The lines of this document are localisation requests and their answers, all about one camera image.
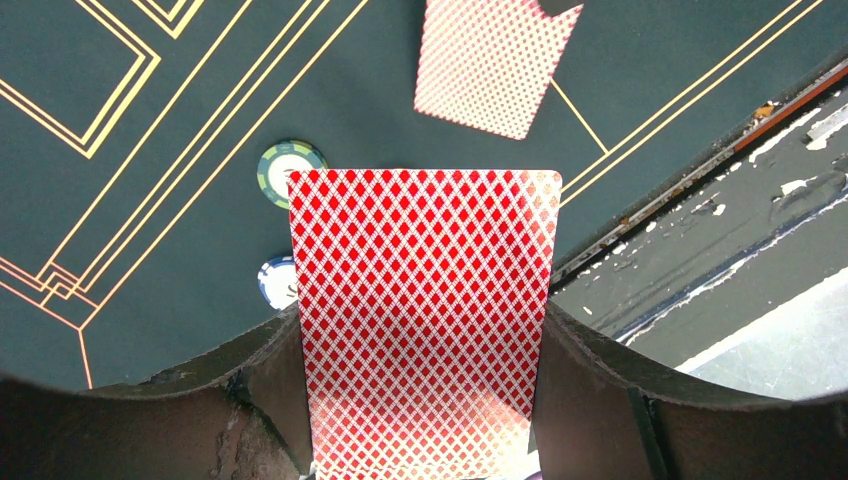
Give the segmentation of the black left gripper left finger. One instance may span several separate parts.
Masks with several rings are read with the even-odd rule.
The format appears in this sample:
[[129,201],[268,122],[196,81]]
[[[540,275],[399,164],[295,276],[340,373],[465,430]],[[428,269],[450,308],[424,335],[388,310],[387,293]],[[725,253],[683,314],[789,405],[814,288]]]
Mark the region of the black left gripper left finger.
[[1,377],[5,479],[304,479],[312,466],[296,306],[135,385]]

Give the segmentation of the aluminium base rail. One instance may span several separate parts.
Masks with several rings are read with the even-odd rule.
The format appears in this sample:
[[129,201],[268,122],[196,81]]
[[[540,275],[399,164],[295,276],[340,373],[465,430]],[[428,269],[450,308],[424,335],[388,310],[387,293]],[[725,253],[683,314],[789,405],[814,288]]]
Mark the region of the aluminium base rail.
[[694,378],[782,399],[847,389],[847,64],[640,211],[554,303]]

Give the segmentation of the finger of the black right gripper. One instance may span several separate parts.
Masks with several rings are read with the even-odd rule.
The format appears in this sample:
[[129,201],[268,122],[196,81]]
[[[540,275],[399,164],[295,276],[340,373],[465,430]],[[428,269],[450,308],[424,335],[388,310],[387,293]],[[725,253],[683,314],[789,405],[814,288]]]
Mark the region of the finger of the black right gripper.
[[542,11],[548,16],[558,16],[585,3],[584,0],[537,0]]

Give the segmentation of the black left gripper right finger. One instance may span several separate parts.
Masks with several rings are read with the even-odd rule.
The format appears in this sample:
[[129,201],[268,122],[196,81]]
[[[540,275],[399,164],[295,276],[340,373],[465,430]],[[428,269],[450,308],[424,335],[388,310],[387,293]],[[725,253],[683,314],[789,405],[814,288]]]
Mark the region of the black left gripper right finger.
[[546,309],[532,415],[547,479],[843,479],[847,396],[789,401],[678,372]]

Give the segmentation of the white-blue poker chip stack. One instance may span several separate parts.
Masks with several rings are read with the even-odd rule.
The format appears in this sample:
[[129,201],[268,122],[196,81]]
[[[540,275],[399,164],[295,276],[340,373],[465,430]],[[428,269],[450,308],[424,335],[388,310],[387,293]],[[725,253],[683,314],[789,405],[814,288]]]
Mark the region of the white-blue poker chip stack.
[[272,258],[262,264],[257,283],[263,298],[275,310],[284,310],[298,299],[295,261],[291,256]]

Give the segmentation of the green poker table mat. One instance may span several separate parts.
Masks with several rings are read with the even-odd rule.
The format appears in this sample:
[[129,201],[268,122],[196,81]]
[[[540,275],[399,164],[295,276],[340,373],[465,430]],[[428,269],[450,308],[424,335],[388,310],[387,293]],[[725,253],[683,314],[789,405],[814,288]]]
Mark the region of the green poker table mat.
[[843,1],[589,1],[525,139],[413,108],[422,1],[5,1],[1,370],[137,383],[272,314],[261,193],[334,168],[550,169],[564,259],[847,45]]

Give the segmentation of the red-backed card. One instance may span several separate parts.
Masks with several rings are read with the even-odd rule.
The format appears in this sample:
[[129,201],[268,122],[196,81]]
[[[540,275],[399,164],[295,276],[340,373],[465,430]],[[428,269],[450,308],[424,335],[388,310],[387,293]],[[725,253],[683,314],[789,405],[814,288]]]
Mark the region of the red-backed card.
[[537,1],[429,1],[413,108],[524,139],[584,4],[548,16]]

